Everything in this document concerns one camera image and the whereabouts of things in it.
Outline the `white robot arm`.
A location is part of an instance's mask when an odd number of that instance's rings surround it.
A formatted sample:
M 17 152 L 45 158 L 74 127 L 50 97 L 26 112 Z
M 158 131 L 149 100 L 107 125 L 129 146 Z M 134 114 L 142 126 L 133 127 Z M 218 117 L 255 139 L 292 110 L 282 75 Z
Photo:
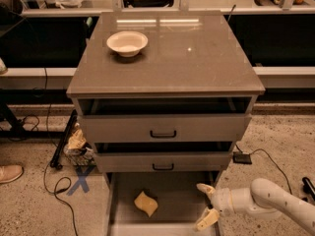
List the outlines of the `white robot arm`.
M 208 197 L 212 205 L 212 208 L 206 207 L 196 221 L 197 231 L 212 226 L 220 217 L 236 213 L 261 219 L 277 218 L 283 213 L 315 236 L 315 206 L 288 193 L 268 179 L 258 178 L 252 181 L 249 188 L 233 190 L 215 189 L 203 183 L 196 187 Z

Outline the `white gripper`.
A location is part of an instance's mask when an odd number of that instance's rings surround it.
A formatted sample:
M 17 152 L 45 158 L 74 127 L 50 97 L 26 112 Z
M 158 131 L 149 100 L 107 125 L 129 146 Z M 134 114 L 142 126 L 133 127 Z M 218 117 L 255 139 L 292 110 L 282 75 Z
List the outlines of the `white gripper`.
M 195 223 L 197 231 L 203 231 L 214 225 L 220 216 L 231 216 L 234 214 L 231 192 L 229 188 L 215 189 L 213 186 L 198 183 L 197 189 L 211 198 L 213 208 L 206 207 Z

